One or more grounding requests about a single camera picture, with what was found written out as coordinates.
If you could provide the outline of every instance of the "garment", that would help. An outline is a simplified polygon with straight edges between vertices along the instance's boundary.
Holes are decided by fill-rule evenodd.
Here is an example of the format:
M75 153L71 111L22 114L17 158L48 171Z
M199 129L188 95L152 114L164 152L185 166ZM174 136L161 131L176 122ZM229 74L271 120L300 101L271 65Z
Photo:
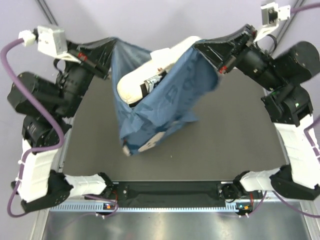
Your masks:
M117 84L124 75L149 61L150 53L120 39L112 52L111 79L119 140L128 156L160 144L186 123L197 121L191 108L219 82L214 68L191 47L150 94L135 107L129 107L119 97Z

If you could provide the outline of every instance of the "red label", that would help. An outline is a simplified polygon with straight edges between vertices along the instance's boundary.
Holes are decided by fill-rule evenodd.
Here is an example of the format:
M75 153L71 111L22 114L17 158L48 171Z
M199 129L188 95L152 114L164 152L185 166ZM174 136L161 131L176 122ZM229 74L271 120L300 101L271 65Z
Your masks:
M87 60L88 57L86 55L84 55L82 52L79 52L78 58L80 58L81 60L85 61L85 60Z

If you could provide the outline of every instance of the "white bracket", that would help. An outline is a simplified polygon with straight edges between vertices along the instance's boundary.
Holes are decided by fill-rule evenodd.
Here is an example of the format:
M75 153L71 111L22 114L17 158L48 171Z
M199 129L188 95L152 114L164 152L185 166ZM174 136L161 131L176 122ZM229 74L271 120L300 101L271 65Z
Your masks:
M81 63L75 56L68 53L65 30L55 25L40 25L38 31L38 51L69 62Z
M263 39L276 30L280 21L288 20L290 18L290 9L290 5L279 7L275 2L261 6L262 28L258 30L253 42Z

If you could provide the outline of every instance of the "metal plate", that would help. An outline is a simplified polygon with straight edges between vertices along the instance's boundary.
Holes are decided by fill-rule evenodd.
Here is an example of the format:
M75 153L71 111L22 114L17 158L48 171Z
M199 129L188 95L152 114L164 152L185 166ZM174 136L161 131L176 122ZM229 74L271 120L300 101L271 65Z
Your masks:
M240 219L227 212L120 212L105 220L94 215L79 218L83 214L50 212L42 240L311 239L304 218L279 202L266 202L249 218Z

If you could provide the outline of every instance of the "white connector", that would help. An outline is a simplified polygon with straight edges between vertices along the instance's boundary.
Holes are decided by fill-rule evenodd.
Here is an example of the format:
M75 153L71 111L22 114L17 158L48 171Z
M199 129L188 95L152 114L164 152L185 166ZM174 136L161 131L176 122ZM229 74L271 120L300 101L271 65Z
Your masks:
M30 30L24 30L19 32L18 38L23 39L23 45L25 47L34 44L36 41L36 35L34 35Z

